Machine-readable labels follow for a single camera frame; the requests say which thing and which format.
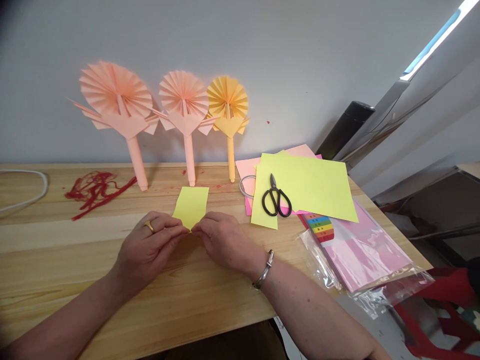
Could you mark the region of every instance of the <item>red string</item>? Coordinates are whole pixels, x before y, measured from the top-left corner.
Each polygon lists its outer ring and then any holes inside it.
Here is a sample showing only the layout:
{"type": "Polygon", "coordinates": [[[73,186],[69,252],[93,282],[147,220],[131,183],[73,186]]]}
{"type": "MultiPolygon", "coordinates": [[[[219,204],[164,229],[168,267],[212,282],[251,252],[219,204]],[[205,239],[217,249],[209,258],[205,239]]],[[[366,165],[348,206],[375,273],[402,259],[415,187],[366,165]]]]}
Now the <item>red string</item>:
{"type": "Polygon", "coordinates": [[[75,201],[85,202],[80,210],[87,209],[86,211],[72,217],[73,221],[80,219],[84,215],[91,212],[93,209],[108,204],[118,195],[123,193],[129,187],[137,182],[137,178],[134,176],[123,187],[119,187],[114,179],[117,175],[111,172],[92,171],[84,177],[79,177],[69,192],[65,193],[67,199],[74,199],[75,201]],[[107,190],[110,185],[113,184],[117,190],[110,194],[107,194],[107,190]]]}

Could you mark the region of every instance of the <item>pleated paper fan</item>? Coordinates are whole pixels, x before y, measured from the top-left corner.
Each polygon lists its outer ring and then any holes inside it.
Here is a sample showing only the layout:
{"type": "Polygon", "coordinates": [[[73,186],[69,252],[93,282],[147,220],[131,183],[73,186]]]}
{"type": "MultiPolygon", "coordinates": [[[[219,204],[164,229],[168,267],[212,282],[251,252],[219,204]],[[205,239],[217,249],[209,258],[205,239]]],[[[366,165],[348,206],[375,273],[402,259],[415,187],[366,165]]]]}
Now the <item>pleated paper fan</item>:
{"type": "Polygon", "coordinates": [[[200,80],[185,71],[171,71],[160,83],[160,100],[168,113],[177,112],[182,116],[194,115],[200,120],[209,110],[207,90],[200,80]],[[186,104],[184,114],[183,101],[186,104]]]}
{"type": "Polygon", "coordinates": [[[151,113],[152,96],[139,77],[111,62],[100,61],[82,70],[80,90],[86,101],[100,114],[120,114],[121,96],[130,116],[146,118],[151,113]]]}
{"type": "Polygon", "coordinates": [[[249,99],[239,81],[229,76],[220,76],[213,80],[207,89],[209,110],[212,116],[227,118],[227,106],[230,116],[245,119],[249,109],[249,99]]]}

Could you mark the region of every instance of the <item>clear plastic bag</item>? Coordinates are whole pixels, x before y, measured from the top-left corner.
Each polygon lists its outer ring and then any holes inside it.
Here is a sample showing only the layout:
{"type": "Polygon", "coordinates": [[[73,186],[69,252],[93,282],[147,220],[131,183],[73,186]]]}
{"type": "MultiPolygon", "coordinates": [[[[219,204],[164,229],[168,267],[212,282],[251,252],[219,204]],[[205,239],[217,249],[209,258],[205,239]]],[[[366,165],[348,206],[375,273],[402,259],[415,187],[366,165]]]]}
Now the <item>clear plastic bag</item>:
{"type": "Polygon", "coordinates": [[[307,266],[320,285],[345,292],[373,319],[434,279],[393,241],[360,205],[359,223],[302,215],[309,230],[299,238],[307,266]]]}

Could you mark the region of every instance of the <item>hand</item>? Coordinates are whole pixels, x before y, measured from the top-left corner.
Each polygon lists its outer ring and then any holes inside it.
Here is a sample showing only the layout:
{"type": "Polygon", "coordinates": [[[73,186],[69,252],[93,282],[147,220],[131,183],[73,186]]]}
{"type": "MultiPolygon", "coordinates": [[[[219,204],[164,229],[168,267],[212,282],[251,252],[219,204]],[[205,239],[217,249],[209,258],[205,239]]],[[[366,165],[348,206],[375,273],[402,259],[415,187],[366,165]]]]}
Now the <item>hand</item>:
{"type": "Polygon", "coordinates": [[[138,294],[160,274],[180,239],[189,232],[181,220],[163,212],[149,212],[125,238],[107,276],[127,294],[138,294]],[[149,220],[154,234],[145,226],[149,220]]]}
{"type": "Polygon", "coordinates": [[[235,217],[210,211],[191,231],[201,238],[206,253],[217,264],[253,278],[262,273],[266,252],[244,234],[235,217]]]}

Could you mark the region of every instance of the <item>bracelet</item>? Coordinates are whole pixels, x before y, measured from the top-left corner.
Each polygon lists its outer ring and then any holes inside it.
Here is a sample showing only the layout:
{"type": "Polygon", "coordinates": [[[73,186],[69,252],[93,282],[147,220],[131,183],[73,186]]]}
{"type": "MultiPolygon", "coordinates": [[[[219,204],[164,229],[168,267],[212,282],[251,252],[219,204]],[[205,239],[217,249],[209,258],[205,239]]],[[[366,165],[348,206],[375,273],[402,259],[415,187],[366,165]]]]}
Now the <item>bracelet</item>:
{"type": "Polygon", "coordinates": [[[257,280],[257,282],[254,282],[254,283],[251,284],[257,290],[260,290],[260,287],[264,283],[265,279],[267,278],[267,274],[269,273],[269,270],[272,267],[272,260],[274,259],[275,253],[274,253],[273,250],[270,250],[268,253],[270,254],[270,258],[266,262],[265,270],[263,270],[263,272],[260,275],[260,278],[257,280]]]}

